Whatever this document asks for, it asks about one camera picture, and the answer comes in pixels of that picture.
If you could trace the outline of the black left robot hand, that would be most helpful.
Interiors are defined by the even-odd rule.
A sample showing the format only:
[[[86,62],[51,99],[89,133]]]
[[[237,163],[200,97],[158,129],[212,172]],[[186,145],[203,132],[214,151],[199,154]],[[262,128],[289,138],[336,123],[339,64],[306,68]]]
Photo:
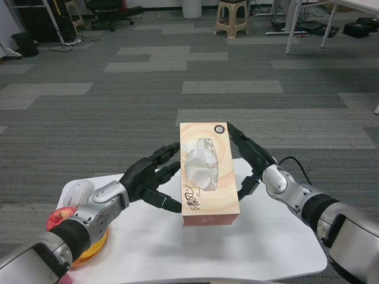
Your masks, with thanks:
[[[130,202],[142,200],[149,205],[173,213],[182,211],[180,202],[158,191],[160,185],[169,182],[175,173],[179,171],[181,164],[180,162],[175,162],[161,169],[158,169],[158,167],[168,162],[179,150],[179,142],[161,147],[151,156],[135,162],[123,174],[120,183],[127,190]]]

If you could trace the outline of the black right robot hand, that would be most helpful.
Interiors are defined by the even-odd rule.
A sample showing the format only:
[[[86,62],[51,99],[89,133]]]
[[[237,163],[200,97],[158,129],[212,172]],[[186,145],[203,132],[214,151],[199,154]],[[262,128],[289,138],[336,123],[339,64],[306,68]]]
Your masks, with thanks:
[[[241,201],[254,192],[264,171],[277,162],[264,148],[245,136],[233,124],[227,122],[227,127],[230,139],[238,147],[239,154],[252,168],[252,176],[244,178],[241,183],[242,188],[237,193],[238,199]]]

